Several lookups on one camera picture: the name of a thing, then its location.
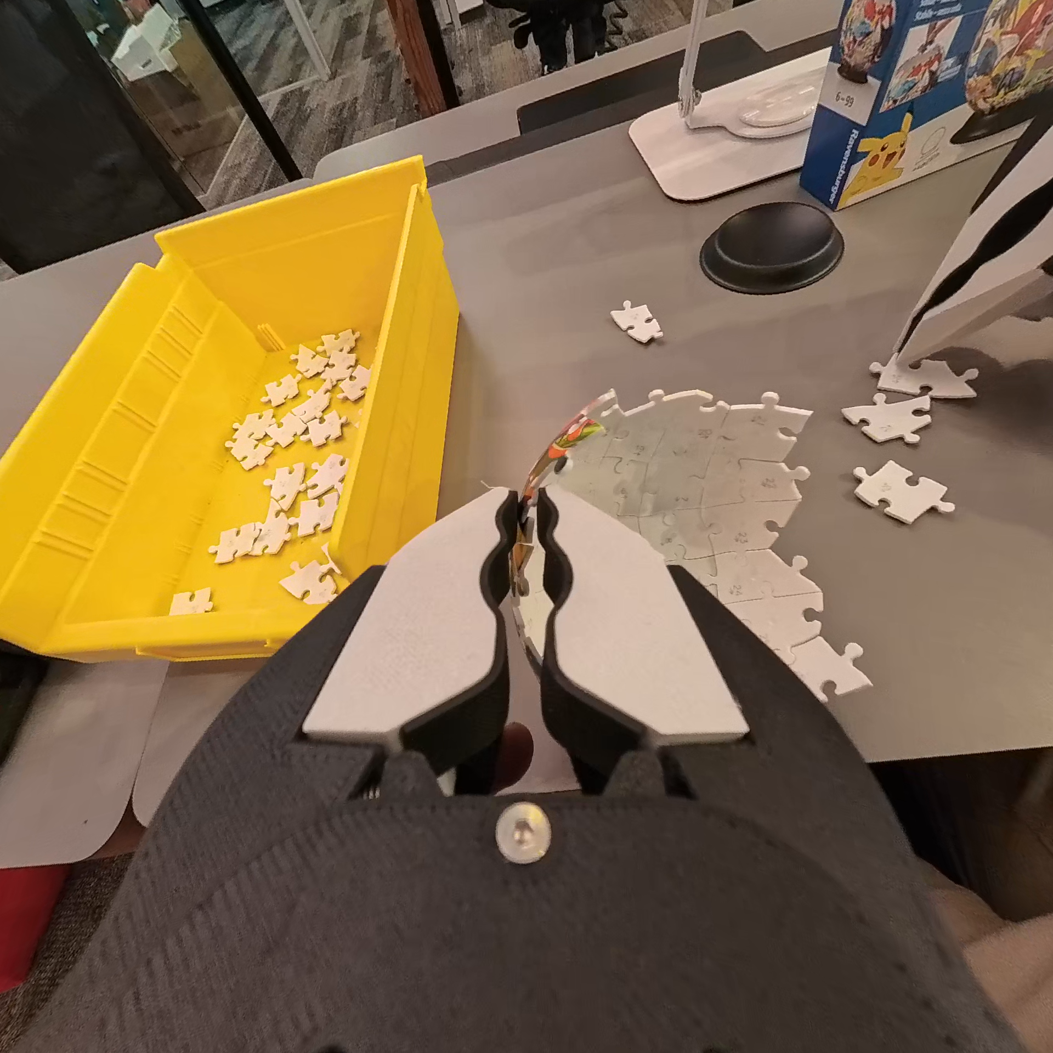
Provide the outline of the black office chair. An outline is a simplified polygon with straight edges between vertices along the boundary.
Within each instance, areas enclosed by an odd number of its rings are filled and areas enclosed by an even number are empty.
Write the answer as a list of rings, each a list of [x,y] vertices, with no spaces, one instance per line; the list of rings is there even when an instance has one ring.
[[[567,69],[616,49],[629,11],[620,1],[485,1],[513,12],[513,46],[537,49],[541,73]]]

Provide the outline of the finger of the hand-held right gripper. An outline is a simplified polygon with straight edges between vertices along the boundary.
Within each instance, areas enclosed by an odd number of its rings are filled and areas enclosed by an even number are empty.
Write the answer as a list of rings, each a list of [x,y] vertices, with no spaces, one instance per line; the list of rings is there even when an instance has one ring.
[[[952,242],[898,338],[914,364],[1051,292],[1052,224],[1039,222],[1008,249],[978,259],[982,230],[968,222]]]
[[[963,225],[968,222],[982,230],[980,261],[1008,249],[1039,222],[1052,224],[1051,148],[1034,146],[1029,151]]]

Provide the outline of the yellow plastic bin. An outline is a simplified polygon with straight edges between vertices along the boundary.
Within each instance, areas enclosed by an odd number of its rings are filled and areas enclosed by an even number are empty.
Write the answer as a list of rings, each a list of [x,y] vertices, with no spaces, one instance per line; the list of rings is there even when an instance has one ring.
[[[210,365],[353,329],[375,378],[332,531],[342,587],[437,517],[459,307],[422,157],[157,235],[2,458],[2,639],[83,661],[269,656],[318,613],[168,617]]]

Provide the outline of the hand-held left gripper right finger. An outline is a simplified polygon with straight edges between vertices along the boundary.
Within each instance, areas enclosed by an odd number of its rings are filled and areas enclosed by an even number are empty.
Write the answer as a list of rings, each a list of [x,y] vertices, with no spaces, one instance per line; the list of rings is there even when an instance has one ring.
[[[736,743],[749,726],[663,557],[562,488],[537,495],[551,736],[589,779],[625,754]]]

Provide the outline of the pile of white puzzle pieces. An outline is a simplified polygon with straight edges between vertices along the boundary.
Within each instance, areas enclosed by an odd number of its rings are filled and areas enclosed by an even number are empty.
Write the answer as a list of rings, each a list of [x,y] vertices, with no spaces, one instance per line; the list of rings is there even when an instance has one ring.
[[[374,341],[346,329],[276,349],[251,341],[205,370],[191,412],[205,490],[180,506],[191,522],[168,617],[275,603],[313,613],[337,597],[332,531],[375,357]]]

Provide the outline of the person's left hand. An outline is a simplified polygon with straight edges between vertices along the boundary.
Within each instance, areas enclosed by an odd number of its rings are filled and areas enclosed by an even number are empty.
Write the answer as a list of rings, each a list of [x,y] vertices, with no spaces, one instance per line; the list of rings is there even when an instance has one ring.
[[[530,769],[534,757],[534,738],[531,730],[519,721],[511,721],[503,729],[494,761],[491,791],[497,795],[519,783]]]

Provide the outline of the red object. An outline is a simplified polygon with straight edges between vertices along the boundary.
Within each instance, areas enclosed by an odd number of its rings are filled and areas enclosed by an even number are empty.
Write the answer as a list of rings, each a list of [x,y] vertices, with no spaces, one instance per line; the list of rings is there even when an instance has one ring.
[[[1,870],[1,992],[29,976],[72,866],[36,865]]]

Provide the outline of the black framed glass partition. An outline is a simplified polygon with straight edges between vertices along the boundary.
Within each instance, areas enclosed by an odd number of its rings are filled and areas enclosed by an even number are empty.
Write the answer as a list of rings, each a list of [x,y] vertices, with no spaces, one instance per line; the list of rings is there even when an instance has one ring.
[[[203,212],[68,2],[1,3],[1,249],[18,274]]]

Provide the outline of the white loose puzzle piece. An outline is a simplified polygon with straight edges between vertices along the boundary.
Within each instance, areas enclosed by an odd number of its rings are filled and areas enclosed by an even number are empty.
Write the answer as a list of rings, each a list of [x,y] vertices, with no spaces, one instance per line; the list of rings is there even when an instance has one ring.
[[[620,331],[642,346],[664,336],[663,329],[645,304],[634,305],[625,299],[621,307],[610,311],[610,316]]]

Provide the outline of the pale grey cardboard sheet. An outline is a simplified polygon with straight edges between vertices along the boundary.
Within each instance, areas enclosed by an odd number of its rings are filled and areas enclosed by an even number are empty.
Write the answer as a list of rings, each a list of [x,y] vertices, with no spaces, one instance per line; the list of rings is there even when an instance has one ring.
[[[2,764],[2,869],[133,852],[191,751],[261,665],[53,663]]]

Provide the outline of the brown wooden post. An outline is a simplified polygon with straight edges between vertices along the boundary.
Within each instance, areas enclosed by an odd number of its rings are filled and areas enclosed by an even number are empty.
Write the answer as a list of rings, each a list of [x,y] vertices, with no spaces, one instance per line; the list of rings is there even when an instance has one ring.
[[[422,118],[455,110],[460,94],[432,1],[388,1],[388,15],[417,112]]]

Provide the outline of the white cardboard box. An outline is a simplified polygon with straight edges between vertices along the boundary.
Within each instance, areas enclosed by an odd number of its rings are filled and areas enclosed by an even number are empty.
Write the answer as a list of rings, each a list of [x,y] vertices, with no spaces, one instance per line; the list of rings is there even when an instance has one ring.
[[[162,5],[153,5],[138,23],[124,32],[112,54],[112,64],[128,83],[160,72],[177,72],[179,62],[174,48],[181,37],[178,20]]]

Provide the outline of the black round ball stand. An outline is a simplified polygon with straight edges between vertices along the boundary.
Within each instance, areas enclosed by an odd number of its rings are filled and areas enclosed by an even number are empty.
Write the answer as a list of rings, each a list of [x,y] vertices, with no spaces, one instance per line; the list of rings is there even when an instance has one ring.
[[[804,289],[838,267],[845,239],[822,208],[799,201],[756,204],[706,238],[699,267],[716,285],[750,296]]]

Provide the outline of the blue puzzle box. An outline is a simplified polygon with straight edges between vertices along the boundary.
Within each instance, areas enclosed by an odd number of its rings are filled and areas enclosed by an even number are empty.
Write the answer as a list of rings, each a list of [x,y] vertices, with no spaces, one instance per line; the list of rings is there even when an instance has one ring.
[[[850,1],[799,185],[838,212],[997,150],[1051,110],[1050,1]]]

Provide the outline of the partly built puzzle ball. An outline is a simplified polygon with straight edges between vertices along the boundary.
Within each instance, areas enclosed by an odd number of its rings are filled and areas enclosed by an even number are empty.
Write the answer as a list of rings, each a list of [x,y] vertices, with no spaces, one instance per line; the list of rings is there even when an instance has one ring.
[[[751,629],[821,701],[872,686],[862,648],[836,650],[811,617],[823,592],[808,559],[774,547],[801,501],[807,466],[786,462],[811,411],[776,393],[729,404],[701,389],[654,389],[623,408],[591,401],[547,444],[524,482],[512,557],[512,607],[531,665],[547,641],[545,554],[534,538],[537,492],[561,488],[639,534],[665,564],[684,568]]]

